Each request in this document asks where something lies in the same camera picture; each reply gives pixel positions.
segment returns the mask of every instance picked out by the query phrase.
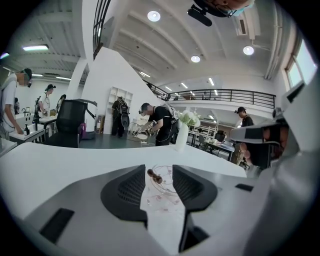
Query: black office chair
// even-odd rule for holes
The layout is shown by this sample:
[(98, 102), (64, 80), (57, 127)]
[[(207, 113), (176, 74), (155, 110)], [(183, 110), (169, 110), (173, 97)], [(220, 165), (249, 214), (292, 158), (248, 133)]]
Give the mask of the black office chair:
[(88, 104), (78, 100), (65, 99), (56, 118), (57, 133), (46, 137), (45, 144), (50, 146), (78, 148)]

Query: gray floor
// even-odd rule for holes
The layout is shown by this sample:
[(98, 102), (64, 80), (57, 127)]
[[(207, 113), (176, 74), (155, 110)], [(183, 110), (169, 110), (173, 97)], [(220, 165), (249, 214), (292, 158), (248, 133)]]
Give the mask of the gray floor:
[[(142, 147), (154, 147), (156, 140), (154, 137), (149, 137), (147, 145)], [(95, 139), (82, 140), (79, 148), (81, 149), (131, 149), (140, 148), (141, 143), (138, 138), (123, 135), (122, 138), (118, 136), (113, 137), (111, 134), (96, 134)]]

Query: white bookshelf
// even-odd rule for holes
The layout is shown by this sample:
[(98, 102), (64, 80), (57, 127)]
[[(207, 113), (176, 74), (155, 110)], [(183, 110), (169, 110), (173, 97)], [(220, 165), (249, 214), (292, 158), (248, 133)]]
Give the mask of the white bookshelf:
[(111, 134), (111, 129), (113, 125), (112, 105), (114, 104), (114, 102), (118, 99), (118, 97), (122, 97), (123, 100), (128, 105), (129, 112), (130, 112), (133, 96), (134, 96), (133, 93), (129, 91), (126, 91), (117, 87), (111, 87), (109, 98), (106, 105), (106, 110), (105, 110), (104, 129), (103, 129), (104, 134)]

